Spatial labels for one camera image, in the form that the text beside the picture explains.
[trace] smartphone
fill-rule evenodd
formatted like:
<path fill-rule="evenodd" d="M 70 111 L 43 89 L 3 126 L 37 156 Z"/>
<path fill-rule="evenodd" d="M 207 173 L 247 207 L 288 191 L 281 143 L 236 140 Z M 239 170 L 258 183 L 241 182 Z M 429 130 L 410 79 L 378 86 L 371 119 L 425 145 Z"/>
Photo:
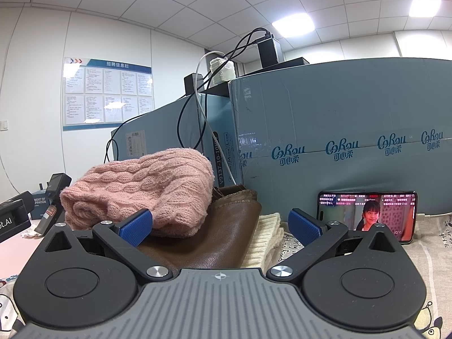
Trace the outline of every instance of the smartphone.
<path fill-rule="evenodd" d="M 401 244 L 408 244 L 413 239 L 417 199 L 414 191 L 324 191 L 317 198 L 317 219 L 339 221 L 354 231 L 384 223 Z"/>

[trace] bulletin board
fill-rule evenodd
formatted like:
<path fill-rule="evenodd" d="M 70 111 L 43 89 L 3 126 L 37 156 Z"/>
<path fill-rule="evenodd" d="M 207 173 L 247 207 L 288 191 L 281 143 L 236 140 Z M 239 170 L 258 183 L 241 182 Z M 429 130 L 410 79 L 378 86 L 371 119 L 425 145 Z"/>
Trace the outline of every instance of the bulletin board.
<path fill-rule="evenodd" d="M 63 131 L 118 127 L 154 110 L 151 67 L 65 57 Z"/>

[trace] silver screw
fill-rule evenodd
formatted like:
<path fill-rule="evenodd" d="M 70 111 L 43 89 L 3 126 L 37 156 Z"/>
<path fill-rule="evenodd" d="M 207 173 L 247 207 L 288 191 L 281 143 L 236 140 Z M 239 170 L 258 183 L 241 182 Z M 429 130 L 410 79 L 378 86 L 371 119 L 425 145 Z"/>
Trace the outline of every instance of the silver screw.
<path fill-rule="evenodd" d="M 270 273 L 272 273 L 276 277 L 288 277 L 292 275 L 292 268 L 286 265 L 278 265 L 271 268 Z"/>
<path fill-rule="evenodd" d="M 149 269 L 146 270 L 146 274 L 150 277 L 154 278 L 161 278 L 165 275 L 168 275 L 169 271 L 164 266 L 151 266 Z"/>

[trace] gray ribbed plate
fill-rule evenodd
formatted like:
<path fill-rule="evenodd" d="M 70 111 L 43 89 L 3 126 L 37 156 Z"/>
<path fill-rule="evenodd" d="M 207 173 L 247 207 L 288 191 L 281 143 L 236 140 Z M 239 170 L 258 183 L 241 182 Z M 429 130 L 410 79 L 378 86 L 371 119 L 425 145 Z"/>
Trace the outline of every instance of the gray ribbed plate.
<path fill-rule="evenodd" d="M 78 331 L 55 331 L 28 324 L 14 339 L 356 339 L 370 336 L 423 338 L 411 327 L 383 334 L 359 334 L 337 328 L 309 311 L 293 286 L 270 282 L 258 269 L 183 269 L 173 280 L 147 284 L 132 307 L 102 325 Z"/>

